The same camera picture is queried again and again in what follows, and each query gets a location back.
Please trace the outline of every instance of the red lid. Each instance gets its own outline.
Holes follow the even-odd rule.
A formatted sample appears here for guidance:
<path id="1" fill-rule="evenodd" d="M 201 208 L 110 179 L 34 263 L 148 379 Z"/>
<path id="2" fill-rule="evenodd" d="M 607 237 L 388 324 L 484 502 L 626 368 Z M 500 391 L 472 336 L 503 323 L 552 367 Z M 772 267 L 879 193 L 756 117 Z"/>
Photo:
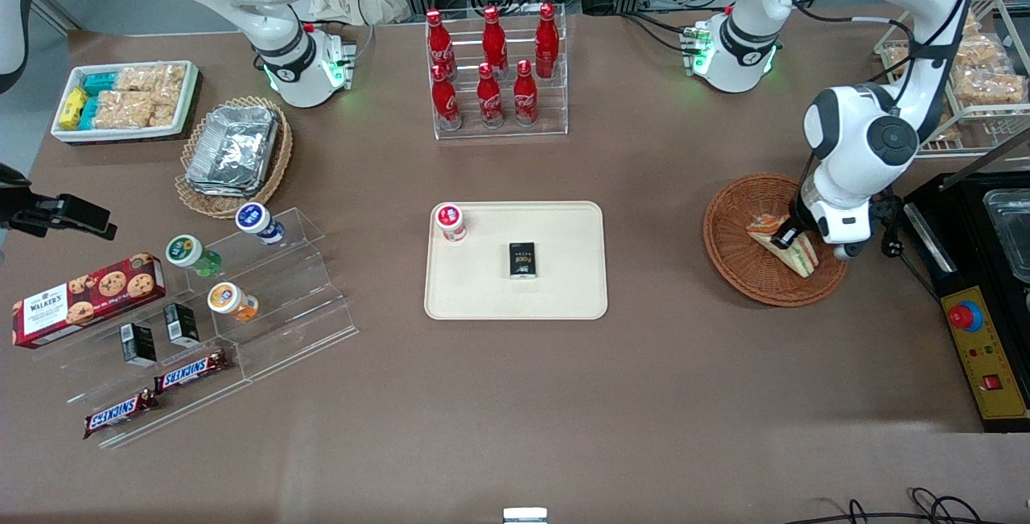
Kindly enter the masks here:
<path id="1" fill-rule="evenodd" d="M 948 319 L 960 329 L 968 329 L 973 325 L 972 310 L 966 305 L 956 305 L 948 311 Z"/>
<path id="2" fill-rule="evenodd" d="M 461 211 L 455 205 L 446 205 L 437 213 L 437 219 L 444 226 L 453 226 L 461 219 Z"/>

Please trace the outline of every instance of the round wicker basket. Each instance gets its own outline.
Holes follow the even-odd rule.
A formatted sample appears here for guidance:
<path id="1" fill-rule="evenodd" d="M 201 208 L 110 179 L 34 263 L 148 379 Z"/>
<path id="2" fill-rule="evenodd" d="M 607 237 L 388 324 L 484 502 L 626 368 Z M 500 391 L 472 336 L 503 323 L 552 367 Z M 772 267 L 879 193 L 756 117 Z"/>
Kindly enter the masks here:
<path id="1" fill-rule="evenodd" d="M 268 99 L 233 98 L 222 103 L 222 105 L 241 107 L 260 105 L 268 107 L 279 114 L 279 132 L 276 135 L 275 152 L 272 152 L 268 178 L 265 180 L 265 186 L 253 198 L 206 197 L 206 195 L 197 194 L 188 185 L 185 175 L 180 175 L 175 179 L 175 189 L 178 191 L 179 199 L 183 205 L 195 209 L 199 213 L 203 213 L 203 215 L 212 216 L 212 218 L 233 219 L 236 216 L 237 209 L 245 205 L 246 202 L 254 201 L 265 204 L 265 202 L 269 201 L 269 198 L 272 198 L 272 194 L 275 194 L 275 190 L 279 187 L 279 183 L 282 182 L 282 176 L 286 173 L 286 166 L 289 165 L 289 154 L 294 147 L 294 137 L 282 109 L 278 105 L 275 105 L 275 103 L 269 102 Z M 206 128 L 211 113 L 209 112 L 204 116 L 202 121 L 197 124 L 197 127 L 190 135 L 190 139 L 186 140 L 186 145 L 182 147 L 181 161 L 183 169 L 190 168 L 190 162 L 197 150 L 197 142 L 200 136 L 203 135 L 204 128 Z"/>
<path id="2" fill-rule="evenodd" d="M 774 307 L 803 307 L 833 292 L 848 265 L 833 256 L 820 237 L 809 239 L 819 256 L 811 277 L 801 278 L 753 241 L 745 231 L 762 213 L 785 215 L 797 194 L 797 180 L 775 173 L 753 173 L 719 190 L 705 213 L 705 248 L 716 270 L 745 295 Z"/>

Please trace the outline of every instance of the white tray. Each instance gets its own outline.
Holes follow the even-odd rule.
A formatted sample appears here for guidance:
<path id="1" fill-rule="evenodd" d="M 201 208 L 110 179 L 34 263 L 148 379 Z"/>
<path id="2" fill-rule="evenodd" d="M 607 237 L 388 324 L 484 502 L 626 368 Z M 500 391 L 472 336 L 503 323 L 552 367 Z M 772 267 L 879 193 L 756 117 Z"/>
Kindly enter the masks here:
<path id="1" fill-rule="evenodd" d="M 593 202 L 455 202 L 469 234 L 430 213 L 425 312 L 434 319 L 599 319 L 608 311 L 605 224 Z M 537 278 L 509 277 L 508 245 L 536 244 Z"/>
<path id="2" fill-rule="evenodd" d="M 72 88 L 78 86 L 92 73 L 117 72 L 126 67 L 154 66 L 154 65 L 182 65 L 185 67 L 185 77 L 182 80 L 182 91 L 179 92 L 179 102 L 175 106 L 175 116 L 172 117 L 172 125 L 160 126 L 159 128 L 139 129 L 104 129 L 104 131 L 66 131 L 58 120 L 61 117 L 61 110 L 64 108 L 65 100 L 71 95 Z M 61 93 L 61 100 L 58 102 L 57 111 L 54 114 L 54 121 L 50 125 L 50 133 L 55 138 L 65 143 L 103 143 L 103 142 L 136 142 L 136 140 L 147 140 L 164 138 L 164 136 L 177 135 L 186 124 L 186 116 L 193 100 L 194 89 L 197 85 L 197 66 L 192 61 L 148 61 L 144 63 L 111 63 L 110 65 L 82 65 L 75 67 L 68 74 L 68 81 L 64 92 Z"/>

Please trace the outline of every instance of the blue package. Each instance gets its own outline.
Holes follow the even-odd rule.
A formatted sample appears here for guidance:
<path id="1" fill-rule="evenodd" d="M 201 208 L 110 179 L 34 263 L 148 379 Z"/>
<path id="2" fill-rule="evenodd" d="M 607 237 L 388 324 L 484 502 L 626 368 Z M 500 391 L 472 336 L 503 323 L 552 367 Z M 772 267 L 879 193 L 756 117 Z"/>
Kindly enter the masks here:
<path id="1" fill-rule="evenodd" d="M 100 92 L 113 89 L 114 79 L 117 79 L 117 72 L 91 73 L 82 80 L 82 89 L 96 98 Z"/>
<path id="2" fill-rule="evenodd" d="M 92 131 L 93 118 L 97 116 L 97 110 L 99 109 L 100 98 L 90 98 L 85 100 L 85 105 L 82 107 L 82 116 L 78 119 L 79 131 Z"/>

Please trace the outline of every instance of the floor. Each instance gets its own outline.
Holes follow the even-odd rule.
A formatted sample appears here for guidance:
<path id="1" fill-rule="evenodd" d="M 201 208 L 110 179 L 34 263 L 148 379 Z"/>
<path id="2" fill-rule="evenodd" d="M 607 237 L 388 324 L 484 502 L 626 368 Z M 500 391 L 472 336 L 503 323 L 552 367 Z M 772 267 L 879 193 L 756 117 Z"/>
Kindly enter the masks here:
<path id="1" fill-rule="evenodd" d="M 138 35 L 231 31 L 233 26 L 191 0 L 58 0 L 92 31 Z M 876 0 L 823 0 L 820 6 Z M 0 161 L 29 173 L 49 127 L 68 71 L 64 37 L 36 15 L 29 23 L 29 65 L 0 96 Z M 0 245 L 4 231 L 0 231 Z"/>

